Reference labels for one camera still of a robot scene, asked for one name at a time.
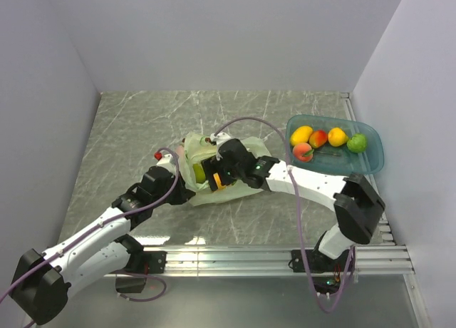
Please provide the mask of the green fruit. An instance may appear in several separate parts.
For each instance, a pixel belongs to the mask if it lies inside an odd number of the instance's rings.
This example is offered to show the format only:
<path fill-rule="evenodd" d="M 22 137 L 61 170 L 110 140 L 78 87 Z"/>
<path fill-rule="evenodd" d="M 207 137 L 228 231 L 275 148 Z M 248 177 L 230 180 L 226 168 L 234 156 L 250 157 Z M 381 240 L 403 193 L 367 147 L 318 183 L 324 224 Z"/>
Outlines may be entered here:
<path fill-rule="evenodd" d="M 192 166 L 192 169 L 195 174 L 195 181 L 197 184 L 203 184 L 206 181 L 206 175 L 204 173 L 204 169 L 200 163 L 195 163 Z"/>

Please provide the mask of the orange fruit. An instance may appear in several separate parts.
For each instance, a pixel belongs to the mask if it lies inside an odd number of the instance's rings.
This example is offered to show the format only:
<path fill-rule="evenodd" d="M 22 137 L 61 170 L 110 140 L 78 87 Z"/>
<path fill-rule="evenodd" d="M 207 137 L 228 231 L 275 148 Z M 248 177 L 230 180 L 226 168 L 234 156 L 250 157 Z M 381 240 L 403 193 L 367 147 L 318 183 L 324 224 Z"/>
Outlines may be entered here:
<path fill-rule="evenodd" d="M 228 187 L 228 185 L 224 185 L 222 183 L 222 180 L 218 173 L 214 173 L 213 178 L 214 178 L 214 183 L 215 183 L 215 191 L 223 190 Z"/>

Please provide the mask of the green printed plastic bag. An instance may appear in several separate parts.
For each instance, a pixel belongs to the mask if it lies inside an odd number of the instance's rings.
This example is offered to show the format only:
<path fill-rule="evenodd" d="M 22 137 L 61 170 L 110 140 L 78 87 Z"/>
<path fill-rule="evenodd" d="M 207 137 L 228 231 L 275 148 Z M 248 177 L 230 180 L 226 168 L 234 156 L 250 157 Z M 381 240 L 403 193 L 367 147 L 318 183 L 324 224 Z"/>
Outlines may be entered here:
<path fill-rule="evenodd" d="M 229 137 L 221 146 L 189 133 L 176 149 L 180 173 L 193 206 L 225 203 L 264 190 L 265 166 L 273 159 L 259 138 Z"/>

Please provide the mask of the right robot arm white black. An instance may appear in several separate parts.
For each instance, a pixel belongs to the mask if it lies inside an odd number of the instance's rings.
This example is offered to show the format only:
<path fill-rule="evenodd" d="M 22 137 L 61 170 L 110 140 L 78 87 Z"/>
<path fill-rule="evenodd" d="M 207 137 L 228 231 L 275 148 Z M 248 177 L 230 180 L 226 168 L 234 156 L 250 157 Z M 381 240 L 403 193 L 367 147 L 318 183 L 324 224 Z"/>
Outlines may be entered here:
<path fill-rule="evenodd" d="M 232 137 L 203 137 L 202 144 L 216 148 L 213 157 L 202 161 L 211 190 L 239 181 L 251 189 L 297 195 L 335 213 L 337 223 L 306 254 L 312 272 L 330 272 L 346 261 L 354 244 L 370 243 L 385 203 L 363 175 L 326 175 L 287 165 L 271 156 L 256 157 Z"/>

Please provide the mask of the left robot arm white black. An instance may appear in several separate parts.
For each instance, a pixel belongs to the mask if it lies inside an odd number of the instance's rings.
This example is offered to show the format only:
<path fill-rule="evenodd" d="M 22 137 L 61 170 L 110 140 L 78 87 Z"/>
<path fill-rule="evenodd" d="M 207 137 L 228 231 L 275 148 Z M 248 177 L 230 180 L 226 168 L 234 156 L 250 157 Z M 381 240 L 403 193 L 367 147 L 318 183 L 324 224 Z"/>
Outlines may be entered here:
<path fill-rule="evenodd" d="M 24 253 L 10 298 L 33 323 L 42 325 L 54 319 L 70 297 L 106 274 L 147 274 L 154 259 L 130 231 L 148 220 L 155 208 L 181 205 L 194 196 L 179 172 L 152 166 L 81 231 L 42 253 Z"/>

